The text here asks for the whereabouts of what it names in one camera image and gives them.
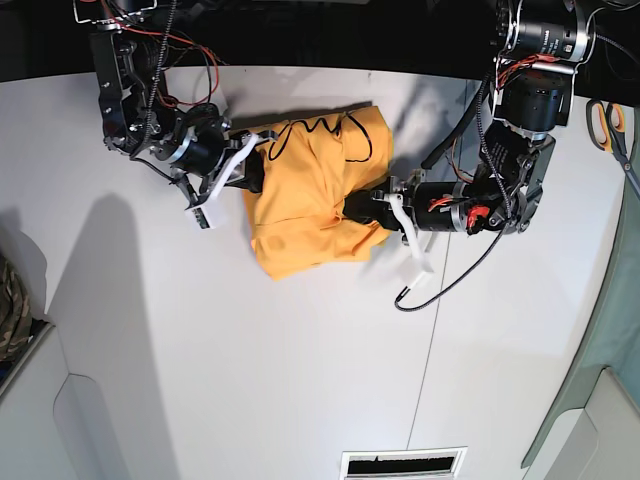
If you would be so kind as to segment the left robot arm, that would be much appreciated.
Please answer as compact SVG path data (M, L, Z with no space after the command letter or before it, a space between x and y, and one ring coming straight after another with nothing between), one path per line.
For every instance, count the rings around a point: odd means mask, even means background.
M494 65L456 127L408 179L347 196L344 215L404 235L525 231L543 194L551 132L567 124L577 70L593 51L595 11L585 1L497 2ZM480 140L470 179L428 180L470 124Z

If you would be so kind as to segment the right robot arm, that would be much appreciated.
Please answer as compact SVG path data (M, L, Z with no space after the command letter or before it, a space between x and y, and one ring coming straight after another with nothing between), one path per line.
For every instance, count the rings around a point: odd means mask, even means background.
M246 131L213 102L219 86L218 58L176 28L178 1L76 1L77 23L92 26L89 43L99 84L103 141L111 150L143 164L197 202L216 182L259 193L265 172L251 148L246 159L223 170L247 146ZM190 53L204 60L207 92L181 101L168 89L167 71Z

